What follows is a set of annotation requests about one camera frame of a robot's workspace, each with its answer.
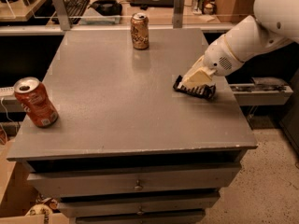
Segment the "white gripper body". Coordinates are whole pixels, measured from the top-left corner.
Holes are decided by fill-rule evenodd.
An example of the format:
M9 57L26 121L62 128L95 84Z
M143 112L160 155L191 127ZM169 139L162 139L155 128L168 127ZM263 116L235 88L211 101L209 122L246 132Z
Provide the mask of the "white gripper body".
M221 35L213 41L205 51L204 65L214 70L215 76L226 77L243 66L234 55L226 35Z

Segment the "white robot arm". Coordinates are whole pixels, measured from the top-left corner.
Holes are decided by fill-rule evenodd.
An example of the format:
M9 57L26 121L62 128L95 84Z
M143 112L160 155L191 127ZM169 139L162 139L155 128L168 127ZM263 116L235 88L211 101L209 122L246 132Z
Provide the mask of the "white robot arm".
M193 89L240 69L249 59L299 42L299 0L255 0L253 13L212 42L179 82Z

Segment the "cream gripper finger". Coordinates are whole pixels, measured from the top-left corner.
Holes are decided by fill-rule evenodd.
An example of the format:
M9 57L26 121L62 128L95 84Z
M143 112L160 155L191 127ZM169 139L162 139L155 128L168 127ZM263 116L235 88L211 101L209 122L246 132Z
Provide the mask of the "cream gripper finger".
M208 67L191 69L184 75L183 79L180 81L180 85L187 89L192 89L208 84L212 81L215 72L215 69L209 69Z
M201 56L191 67L191 69L186 73L187 76L193 76L197 73L204 73L205 70L203 69L203 60L204 56Z

